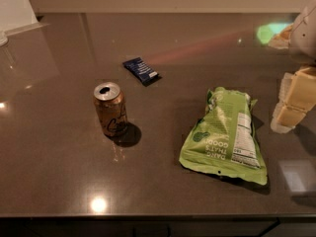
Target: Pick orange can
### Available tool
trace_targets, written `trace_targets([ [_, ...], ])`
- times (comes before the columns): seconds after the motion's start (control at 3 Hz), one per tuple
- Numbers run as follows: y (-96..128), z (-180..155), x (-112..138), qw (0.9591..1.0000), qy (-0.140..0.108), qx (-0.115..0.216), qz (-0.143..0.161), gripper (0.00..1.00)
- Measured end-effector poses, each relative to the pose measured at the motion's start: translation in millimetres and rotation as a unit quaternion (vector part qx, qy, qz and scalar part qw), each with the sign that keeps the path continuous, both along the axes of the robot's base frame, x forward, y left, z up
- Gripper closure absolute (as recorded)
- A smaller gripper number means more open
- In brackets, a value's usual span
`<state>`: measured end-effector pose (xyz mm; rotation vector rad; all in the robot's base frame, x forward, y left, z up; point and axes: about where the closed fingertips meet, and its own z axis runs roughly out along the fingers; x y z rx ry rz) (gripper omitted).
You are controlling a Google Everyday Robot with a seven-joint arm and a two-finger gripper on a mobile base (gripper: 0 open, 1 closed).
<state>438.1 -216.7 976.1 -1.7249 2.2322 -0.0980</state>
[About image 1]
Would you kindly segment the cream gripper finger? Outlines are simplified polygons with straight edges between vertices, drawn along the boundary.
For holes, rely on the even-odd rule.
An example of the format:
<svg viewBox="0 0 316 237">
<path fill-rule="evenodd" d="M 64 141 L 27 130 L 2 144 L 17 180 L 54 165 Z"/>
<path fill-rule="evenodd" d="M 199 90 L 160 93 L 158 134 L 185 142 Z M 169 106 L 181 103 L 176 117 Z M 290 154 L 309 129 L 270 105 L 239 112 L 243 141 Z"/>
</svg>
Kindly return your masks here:
<svg viewBox="0 0 316 237">
<path fill-rule="evenodd" d="M 271 129 L 288 133 L 316 106 L 316 68 L 301 66 L 294 74 L 285 73 L 280 83 Z"/>
</svg>

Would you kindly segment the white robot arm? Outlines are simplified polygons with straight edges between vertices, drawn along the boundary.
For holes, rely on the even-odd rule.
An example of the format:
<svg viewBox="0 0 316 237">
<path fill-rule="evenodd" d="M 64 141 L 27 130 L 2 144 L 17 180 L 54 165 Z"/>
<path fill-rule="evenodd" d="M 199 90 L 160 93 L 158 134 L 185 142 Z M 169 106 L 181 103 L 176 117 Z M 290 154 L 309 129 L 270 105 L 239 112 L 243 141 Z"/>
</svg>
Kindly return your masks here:
<svg viewBox="0 0 316 237">
<path fill-rule="evenodd" d="M 280 83 L 271 129 L 288 133 L 316 106 L 316 0 L 311 0 L 294 22 L 274 35 L 269 46 L 287 49 L 300 64 L 295 73 L 285 73 Z"/>
</svg>

